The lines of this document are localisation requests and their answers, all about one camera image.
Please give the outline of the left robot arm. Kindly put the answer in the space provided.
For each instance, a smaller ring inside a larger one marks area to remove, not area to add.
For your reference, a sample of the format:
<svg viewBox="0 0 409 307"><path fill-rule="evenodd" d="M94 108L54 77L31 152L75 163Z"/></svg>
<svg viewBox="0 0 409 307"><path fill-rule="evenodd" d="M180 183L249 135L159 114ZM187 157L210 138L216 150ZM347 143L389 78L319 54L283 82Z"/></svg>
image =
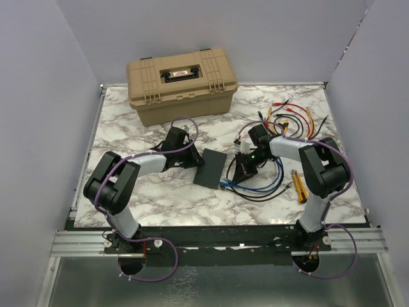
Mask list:
<svg viewBox="0 0 409 307"><path fill-rule="evenodd" d="M147 152L128 157L111 151L104 153L88 178L83 195L118 233L119 245L131 253L141 245L141 225L128 207L137 179L171 168L189 169L204 164L189 133L171 127L165 140Z"/></svg>

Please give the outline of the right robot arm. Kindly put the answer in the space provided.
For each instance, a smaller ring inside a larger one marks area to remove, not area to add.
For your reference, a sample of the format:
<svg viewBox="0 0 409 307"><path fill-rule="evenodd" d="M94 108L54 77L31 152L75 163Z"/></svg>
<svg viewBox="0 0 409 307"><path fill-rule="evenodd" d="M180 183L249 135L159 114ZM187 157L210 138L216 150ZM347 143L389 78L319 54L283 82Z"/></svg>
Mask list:
<svg viewBox="0 0 409 307"><path fill-rule="evenodd" d="M332 138L319 141L293 138L284 133L269 133L266 123L262 121L252 124L254 126L248 134L256 149L236 154L233 183L253 177L258 172L258 166L268 160L283 157L300 162L309 197L295 224L293 242L298 249L308 250L324 232L331 201L353 183L349 162Z"/></svg>

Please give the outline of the dark grey network switch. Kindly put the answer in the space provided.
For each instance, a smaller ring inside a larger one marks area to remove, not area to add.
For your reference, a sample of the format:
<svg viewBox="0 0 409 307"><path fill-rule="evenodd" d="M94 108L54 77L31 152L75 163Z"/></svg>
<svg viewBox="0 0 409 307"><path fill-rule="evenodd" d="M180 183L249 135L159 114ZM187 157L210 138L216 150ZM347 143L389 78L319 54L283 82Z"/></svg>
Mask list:
<svg viewBox="0 0 409 307"><path fill-rule="evenodd" d="M204 165L197 168L193 184L216 190L219 187L227 154L206 148L202 158Z"/></svg>

